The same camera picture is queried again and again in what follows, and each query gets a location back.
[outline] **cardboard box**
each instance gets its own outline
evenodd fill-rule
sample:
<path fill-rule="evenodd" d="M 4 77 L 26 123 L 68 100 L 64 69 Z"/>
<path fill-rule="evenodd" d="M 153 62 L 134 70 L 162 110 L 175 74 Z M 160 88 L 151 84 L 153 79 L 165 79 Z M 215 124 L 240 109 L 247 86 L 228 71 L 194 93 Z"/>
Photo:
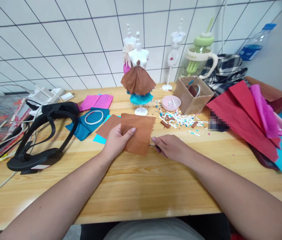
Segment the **cardboard box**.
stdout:
<path fill-rule="evenodd" d="M 199 96 L 194 97 L 187 87 L 196 84 L 200 86 Z M 180 110 L 183 115 L 202 112 L 204 106 L 214 96 L 213 91 L 198 76 L 179 77 L 176 83 L 174 96 L 181 100 Z"/>

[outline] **forearm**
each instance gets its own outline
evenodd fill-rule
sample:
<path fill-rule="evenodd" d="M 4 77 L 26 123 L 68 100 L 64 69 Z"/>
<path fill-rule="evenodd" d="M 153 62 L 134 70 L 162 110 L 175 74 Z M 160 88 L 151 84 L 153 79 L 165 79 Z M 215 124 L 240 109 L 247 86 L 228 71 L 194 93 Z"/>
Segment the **forearm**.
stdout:
<path fill-rule="evenodd" d="M 243 237 L 282 239 L 281 201 L 197 152 L 185 164 L 196 172 L 202 184 Z"/>
<path fill-rule="evenodd" d="M 87 161 L 28 206 L 0 239 L 62 239 L 112 160 L 100 153 Z"/>

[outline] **white tile wall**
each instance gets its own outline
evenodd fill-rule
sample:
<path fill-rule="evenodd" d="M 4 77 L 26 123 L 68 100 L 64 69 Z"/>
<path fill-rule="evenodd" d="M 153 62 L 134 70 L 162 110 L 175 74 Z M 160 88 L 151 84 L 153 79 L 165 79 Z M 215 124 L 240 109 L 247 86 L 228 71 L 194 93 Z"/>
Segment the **white tile wall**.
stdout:
<path fill-rule="evenodd" d="M 282 0 L 227 4 L 224 53 L 236 53 L 282 10 Z M 206 31 L 212 17 L 212 50 L 221 51 L 223 9 L 224 0 L 0 0 L 0 84 L 34 88 L 36 83 L 66 90 L 121 86 L 127 23 L 134 36 L 140 32 L 142 47 L 149 51 L 149 75 L 165 82 L 170 35 L 183 18 L 186 37 L 171 71 L 174 81 L 194 37 Z"/>

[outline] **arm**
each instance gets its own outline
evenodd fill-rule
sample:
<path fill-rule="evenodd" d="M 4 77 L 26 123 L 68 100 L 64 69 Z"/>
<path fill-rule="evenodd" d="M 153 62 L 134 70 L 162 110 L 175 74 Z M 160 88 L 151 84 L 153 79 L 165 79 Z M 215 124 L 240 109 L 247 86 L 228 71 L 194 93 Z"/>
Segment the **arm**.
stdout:
<path fill-rule="evenodd" d="M 165 157 L 190 167 L 246 239 L 282 239 L 282 202 L 196 152 L 174 135 L 152 138 Z"/>
<path fill-rule="evenodd" d="M 103 150 L 29 205 L 0 234 L 0 239 L 62 239 L 102 181 L 113 159 L 124 149 L 135 128 L 109 133 Z"/>

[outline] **plastic water bottle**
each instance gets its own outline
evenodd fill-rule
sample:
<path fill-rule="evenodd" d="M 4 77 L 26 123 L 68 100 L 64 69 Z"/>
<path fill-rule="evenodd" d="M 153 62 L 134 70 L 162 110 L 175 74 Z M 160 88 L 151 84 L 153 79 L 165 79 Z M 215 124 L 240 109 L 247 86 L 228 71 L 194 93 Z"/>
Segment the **plastic water bottle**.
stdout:
<path fill-rule="evenodd" d="M 251 61 L 256 54 L 264 47 L 267 42 L 267 39 L 276 26 L 275 23 L 266 24 L 262 31 L 253 36 L 250 40 L 248 40 L 247 44 L 242 48 L 239 55 L 243 59 L 243 61 Z"/>

